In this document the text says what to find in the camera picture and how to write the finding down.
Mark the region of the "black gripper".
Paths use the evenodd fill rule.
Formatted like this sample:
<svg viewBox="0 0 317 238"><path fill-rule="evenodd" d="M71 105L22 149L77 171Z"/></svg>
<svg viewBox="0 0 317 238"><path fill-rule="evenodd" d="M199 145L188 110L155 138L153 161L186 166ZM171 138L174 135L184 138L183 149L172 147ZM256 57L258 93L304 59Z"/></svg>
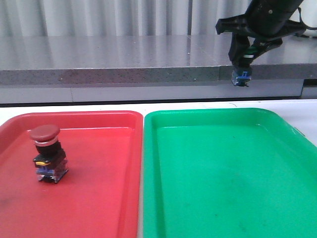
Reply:
<svg viewBox="0 0 317 238"><path fill-rule="evenodd" d="M255 60L280 47L282 37L305 32L307 28L304 23L290 20L301 3L301 0L253 0L244 14L219 19L215 26L217 34L232 33L228 53L232 65L237 65L249 48L248 37L255 38L252 44Z"/></svg>

